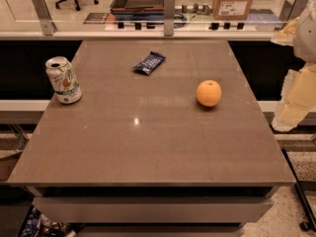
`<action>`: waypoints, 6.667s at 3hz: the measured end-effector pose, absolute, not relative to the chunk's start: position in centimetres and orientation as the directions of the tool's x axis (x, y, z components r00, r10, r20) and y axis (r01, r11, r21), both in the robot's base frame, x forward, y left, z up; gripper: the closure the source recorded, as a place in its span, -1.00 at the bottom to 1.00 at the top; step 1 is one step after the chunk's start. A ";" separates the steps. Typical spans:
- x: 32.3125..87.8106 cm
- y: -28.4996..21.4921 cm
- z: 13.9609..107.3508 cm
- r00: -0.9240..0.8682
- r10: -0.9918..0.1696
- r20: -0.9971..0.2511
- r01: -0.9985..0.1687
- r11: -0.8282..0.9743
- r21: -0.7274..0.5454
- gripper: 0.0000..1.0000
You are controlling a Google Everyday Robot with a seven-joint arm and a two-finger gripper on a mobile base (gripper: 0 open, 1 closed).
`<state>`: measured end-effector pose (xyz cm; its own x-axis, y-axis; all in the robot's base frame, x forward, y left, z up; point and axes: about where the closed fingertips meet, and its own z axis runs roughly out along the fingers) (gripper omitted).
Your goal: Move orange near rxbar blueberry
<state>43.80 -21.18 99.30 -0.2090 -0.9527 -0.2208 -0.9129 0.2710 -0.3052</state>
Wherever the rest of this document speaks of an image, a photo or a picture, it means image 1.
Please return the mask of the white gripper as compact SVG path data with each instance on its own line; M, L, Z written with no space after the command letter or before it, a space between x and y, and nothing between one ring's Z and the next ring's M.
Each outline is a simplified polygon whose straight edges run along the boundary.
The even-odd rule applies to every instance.
M293 46L294 54L307 63L299 71L289 69L284 77L281 100L272 126L276 131L297 127L316 106L316 0L309 0L300 17L288 22L271 42Z

